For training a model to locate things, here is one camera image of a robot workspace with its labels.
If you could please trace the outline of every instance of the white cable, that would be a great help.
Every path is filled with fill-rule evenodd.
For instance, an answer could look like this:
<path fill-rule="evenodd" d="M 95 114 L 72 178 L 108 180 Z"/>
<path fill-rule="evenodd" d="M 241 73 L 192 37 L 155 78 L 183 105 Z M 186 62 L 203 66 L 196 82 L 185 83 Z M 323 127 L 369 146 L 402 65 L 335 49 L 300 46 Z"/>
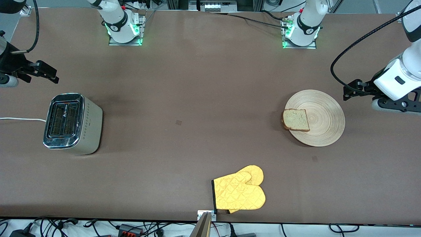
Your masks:
<path fill-rule="evenodd" d="M 45 119 L 40 119 L 40 118 L 0 118 L 0 120 L 3 119 L 13 119 L 13 120 L 38 120 L 38 121 L 42 121 L 42 122 L 47 122 Z"/>

